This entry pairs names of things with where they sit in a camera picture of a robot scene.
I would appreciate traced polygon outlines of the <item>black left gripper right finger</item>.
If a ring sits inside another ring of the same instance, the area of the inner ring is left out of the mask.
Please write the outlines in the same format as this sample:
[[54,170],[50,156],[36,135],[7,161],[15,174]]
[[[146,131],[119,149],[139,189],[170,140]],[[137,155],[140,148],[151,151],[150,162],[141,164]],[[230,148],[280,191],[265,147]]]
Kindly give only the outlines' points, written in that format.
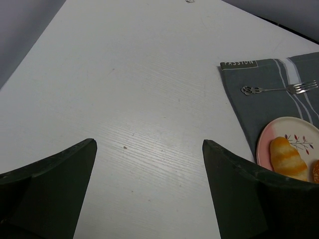
[[212,140],[202,151],[223,239],[318,238],[318,184],[265,169]]

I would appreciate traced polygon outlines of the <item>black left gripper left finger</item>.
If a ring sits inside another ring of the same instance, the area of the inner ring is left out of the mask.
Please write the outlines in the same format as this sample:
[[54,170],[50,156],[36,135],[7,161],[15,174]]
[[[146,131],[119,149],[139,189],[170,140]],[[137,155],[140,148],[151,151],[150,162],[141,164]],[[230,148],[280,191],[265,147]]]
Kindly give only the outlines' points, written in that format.
[[71,239],[90,181],[97,143],[88,138],[0,176],[2,239]]

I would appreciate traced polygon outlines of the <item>striped oblong bread roll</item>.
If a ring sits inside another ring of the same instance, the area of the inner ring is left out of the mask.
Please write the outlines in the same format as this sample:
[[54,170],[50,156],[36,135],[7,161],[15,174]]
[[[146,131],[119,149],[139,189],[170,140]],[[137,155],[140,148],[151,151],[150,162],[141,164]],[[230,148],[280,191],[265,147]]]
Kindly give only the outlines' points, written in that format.
[[285,137],[276,137],[271,141],[270,161],[276,173],[308,181],[308,166]]

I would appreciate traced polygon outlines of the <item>small round bread bun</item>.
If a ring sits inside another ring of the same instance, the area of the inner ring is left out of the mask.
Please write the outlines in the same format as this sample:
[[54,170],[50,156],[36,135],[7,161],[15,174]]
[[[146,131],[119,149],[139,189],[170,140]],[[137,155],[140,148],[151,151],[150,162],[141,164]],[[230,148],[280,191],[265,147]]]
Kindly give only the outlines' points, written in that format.
[[310,169],[310,177],[314,183],[319,183],[319,160],[315,160]]

